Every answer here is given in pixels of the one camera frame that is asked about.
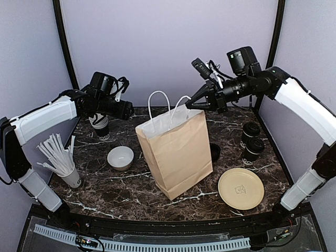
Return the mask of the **stack of paper cups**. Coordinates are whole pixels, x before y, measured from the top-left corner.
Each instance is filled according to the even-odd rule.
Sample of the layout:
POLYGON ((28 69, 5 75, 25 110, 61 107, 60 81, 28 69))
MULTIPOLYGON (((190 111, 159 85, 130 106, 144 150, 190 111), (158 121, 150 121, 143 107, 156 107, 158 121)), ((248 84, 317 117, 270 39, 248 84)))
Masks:
POLYGON ((108 126, 108 118, 106 115, 95 113, 93 117, 89 117, 90 124, 94 128, 96 135, 101 141, 106 141, 110 137, 108 126))

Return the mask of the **brown paper bag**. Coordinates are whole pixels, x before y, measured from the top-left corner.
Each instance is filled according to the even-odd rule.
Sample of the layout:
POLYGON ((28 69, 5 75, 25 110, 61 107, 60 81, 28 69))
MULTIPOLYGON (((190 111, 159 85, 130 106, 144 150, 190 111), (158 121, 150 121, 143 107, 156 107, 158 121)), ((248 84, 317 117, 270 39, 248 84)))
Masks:
POLYGON ((174 109, 135 127, 156 186, 174 200, 213 171, 203 110, 177 103, 174 109))

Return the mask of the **stack of black lids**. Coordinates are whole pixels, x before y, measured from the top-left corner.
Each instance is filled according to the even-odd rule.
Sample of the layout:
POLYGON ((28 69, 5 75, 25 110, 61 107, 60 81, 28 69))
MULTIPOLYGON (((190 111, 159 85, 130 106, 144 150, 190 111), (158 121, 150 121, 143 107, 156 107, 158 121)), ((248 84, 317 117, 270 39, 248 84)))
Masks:
POLYGON ((211 149, 212 161, 216 162, 220 157, 221 148, 215 143, 210 143, 210 149, 211 149))

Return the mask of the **black coffee cup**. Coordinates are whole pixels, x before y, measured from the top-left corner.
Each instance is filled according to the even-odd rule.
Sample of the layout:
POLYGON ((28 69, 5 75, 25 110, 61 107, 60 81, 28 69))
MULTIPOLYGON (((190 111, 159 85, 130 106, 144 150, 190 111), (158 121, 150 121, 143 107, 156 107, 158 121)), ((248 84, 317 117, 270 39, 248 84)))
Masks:
POLYGON ((247 140, 249 140, 250 138, 258 137, 258 136, 259 136, 259 133, 251 134, 251 133, 246 133, 245 131, 243 131, 242 136, 241 136, 241 140, 240 140, 240 146, 242 148, 245 148, 247 140))
POLYGON ((245 149, 242 156, 242 161, 245 165, 253 165, 254 162, 259 158, 261 153, 263 153, 263 151, 253 152, 248 149, 245 149))

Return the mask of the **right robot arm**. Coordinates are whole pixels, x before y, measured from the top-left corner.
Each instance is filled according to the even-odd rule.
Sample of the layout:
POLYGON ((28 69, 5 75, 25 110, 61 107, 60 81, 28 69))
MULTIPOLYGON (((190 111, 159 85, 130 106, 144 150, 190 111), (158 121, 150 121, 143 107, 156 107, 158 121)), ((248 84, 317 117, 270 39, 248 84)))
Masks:
POLYGON ((282 196, 268 216, 273 228, 280 227, 303 200, 335 177, 335 114, 295 77, 278 67, 262 70, 253 49, 242 47, 227 53, 234 78, 220 72, 213 61, 199 58, 192 66, 206 83, 186 102, 189 109, 227 111, 229 102, 249 95, 265 95, 287 107, 306 122, 324 142, 316 160, 282 196))

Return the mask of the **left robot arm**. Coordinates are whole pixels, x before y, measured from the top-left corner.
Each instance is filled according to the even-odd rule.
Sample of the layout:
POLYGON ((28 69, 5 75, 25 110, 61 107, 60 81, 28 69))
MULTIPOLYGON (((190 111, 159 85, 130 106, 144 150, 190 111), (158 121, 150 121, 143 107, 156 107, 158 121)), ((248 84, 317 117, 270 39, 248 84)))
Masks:
POLYGON ((108 116, 128 120, 134 112, 131 102, 120 99, 129 86, 126 77, 116 79, 95 72, 83 89, 63 91, 58 98, 15 118, 1 119, 1 160, 11 182, 18 182, 48 211, 63 229, 74 225, 68 205, 32 168, 22 149, 29 140, 65 121, 88 117, 100 140, 109 138, 108 116))

